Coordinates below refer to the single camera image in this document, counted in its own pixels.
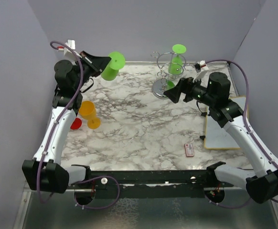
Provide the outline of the red wine glass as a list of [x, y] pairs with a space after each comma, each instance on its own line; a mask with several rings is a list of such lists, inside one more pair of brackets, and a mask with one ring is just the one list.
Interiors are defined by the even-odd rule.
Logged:
[[77, 130], [82, 126], [82, 120], [80, 118], [75, 118], [73, 123], [70, 126], [71, 130]]

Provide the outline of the orange wine glass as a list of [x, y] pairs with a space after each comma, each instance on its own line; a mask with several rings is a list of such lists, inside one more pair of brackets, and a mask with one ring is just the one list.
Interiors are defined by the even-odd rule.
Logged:
[[97, 129], [100, 127], [101, 121], [96, 115], [96, 107], [93, 102], [83, 101], [79, 113], [87, 121], [88, 128]]

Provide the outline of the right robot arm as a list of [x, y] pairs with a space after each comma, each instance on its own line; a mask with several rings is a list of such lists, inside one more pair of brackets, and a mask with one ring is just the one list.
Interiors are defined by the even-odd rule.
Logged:
[[278, 158], [250, 129], [245, 111], [229, 98], [230, 86], [226, 74], [214, 72], [209, 76], [207, 87], [192, 77], [181, 78], [164, 95], [175, 104], [181, 94], [185, 94], [184, 102], [196, 100], [207, 105], [209, 116], [235, 140], [254, 170], [249, 173], [218, 162], [207, 168], [206, 183], [212, 187], [221, 182], [229, 183], [246, 190], [252, 200], [262, 204], [278, 195]]

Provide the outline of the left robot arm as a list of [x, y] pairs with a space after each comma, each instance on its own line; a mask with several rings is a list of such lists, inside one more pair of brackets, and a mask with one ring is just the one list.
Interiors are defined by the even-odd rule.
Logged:
[[56, 89], [49, 124], [43, 141], [32, 160], [24, 160], [22, 171], [31, 190], [64, 193], [76, 183], [81, 188], [90, 186], [89, 167], [72, 165], [61, 167], [63, 147], [82, 103], [80, 89], [91, 77], [98, 77], [111, 61], [110, 57], [93, 56], [80, 52], [72, 63], [60, 60], [54, 66]]

